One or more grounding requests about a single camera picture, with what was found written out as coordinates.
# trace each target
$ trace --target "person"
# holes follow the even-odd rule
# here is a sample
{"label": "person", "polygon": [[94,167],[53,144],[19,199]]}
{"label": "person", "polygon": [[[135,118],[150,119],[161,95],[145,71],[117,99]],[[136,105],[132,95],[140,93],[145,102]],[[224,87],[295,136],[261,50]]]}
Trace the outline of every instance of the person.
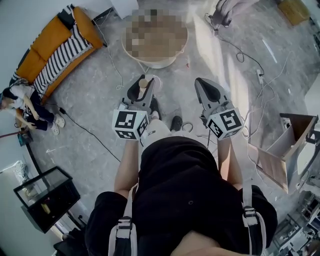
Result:
{"label": "person", "polygon": [[0,110],[9,111],[30,130],[46,131],[49,127],[53,134],[58,135],[58,126],[61,128],[65,126],[64,118],[59,114],[54,115],[42,106],[37,91],[23,78],[0,93]]}
{"label": "person", "polygon": [[213,15],[206,13],[205,20],[218,34],[219,26],[228,28],[233,18],[241,14],[245,9],[257,3],[259,0],[219,0],[215,6]]}
{"label": "person", "polygon": [[[171,128],[153,112],[141,139],[127,140],[114,182],[114,192],[101,193],[85,232],[90,256],[107,256],[111,229],[124,215],[130,189],[138,256],[238,256],[249,254],[248,229],[243,223],[242,175],[230,138],[217,142],[213,155],[181,131],[182,119]],[[257,186],[252,206],[265,222],[270,246],[278,224],[274,207]]]}

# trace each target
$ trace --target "white shoe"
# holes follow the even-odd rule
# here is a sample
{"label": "white shoe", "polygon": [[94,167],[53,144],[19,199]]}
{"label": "white shoe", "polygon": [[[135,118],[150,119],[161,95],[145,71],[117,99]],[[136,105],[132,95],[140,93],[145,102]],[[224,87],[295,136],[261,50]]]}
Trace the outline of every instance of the white shoe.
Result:
{"label": "white shoe", "polygon": [[212,16],[211,16],[209,13],[206,13],[206,14],[204,15],[205,21],[208,22],[209,25],[213,28],[213,30],[214,30],[214,35],[216,35],[216,34],[218,35],[218,27],[217,27],[215,24],[212,23],[211,17],[212,17]]}
{"label": "white shoe", "polygon": [[151,114],[151,120],[159,119],[159,113],[157,111],[153,111]]}
{"label": "white shoe", "polygon": [[59,114],[55,114],[55,123],[61,128],[65,127],[66,124],[65,119]]}
{"label": "white shoe", "polygon": [[53,131],[54,135],[58,135],[59,134],[59,128],[58,128],[58,126],[56,125],[55,122],[52,123],[51,130]]}

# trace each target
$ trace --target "black shirt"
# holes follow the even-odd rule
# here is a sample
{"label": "black shirt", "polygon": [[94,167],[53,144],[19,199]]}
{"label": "black shirt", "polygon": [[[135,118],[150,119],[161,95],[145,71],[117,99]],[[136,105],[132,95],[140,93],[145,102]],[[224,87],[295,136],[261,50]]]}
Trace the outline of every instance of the black shirt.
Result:
{"label": "black shirt", "polygon": [[[90,255],[108,255],[110,231],[123,216],[126,203],[114,192],[97,197],[85,235]],[[277,213],[257,186],[252,186],[252,206],[264,219],[269,247]],[[144,150],[132,203],[139,256],[168,256],[192,230],[224,249],[249,254],[242,215],[242,189],[222,179],[214,157],[201,143],[174,136]]]}

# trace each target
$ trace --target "wall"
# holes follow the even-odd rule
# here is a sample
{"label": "wall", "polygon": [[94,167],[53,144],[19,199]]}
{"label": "wall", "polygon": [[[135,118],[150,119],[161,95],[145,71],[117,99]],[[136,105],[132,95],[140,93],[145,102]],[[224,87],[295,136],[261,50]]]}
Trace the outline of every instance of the wall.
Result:
{"label": "wall", "polygon": [[[109,0],[0,0],[0,91],[9,85],[20,59],[41,30],[69,3],[86,8],[90,18],[111,7]],[[12,115],[1,111],[0,135],[16,132],[14,123]],[[0,171],[18,160],[36,171],[16,135],[0,139]],[[13,193],[18,185],[13,173],[0,174],[0,248],[7,256],[51,256],[56,241],[50,233],[37,231],[24,215]]]}

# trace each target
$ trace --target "black shoe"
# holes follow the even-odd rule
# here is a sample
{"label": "black shoe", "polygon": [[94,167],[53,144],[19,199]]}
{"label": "black shoe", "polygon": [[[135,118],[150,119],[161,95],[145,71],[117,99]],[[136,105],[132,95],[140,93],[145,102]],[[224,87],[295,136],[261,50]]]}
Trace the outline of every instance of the black shoe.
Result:
{"label": "black shoe", "polygon": [[182,127],[182,118],[178,115],[176,115],[173,119],[172,119],[172,123],[171,123],[171,127],[170,127],[170,131],[175,130],[180,131]]}
{"label": "black shoe", "polygon": [[151,109],[151,113],[153,111],[157,111],[159,114],[159,120],[161,120],[161,113],[160,113],[160,109],[159,109],[159,104],[158,104],[158,101],[155,97],[153,97],[153,99],[151,100],[150,109]]}

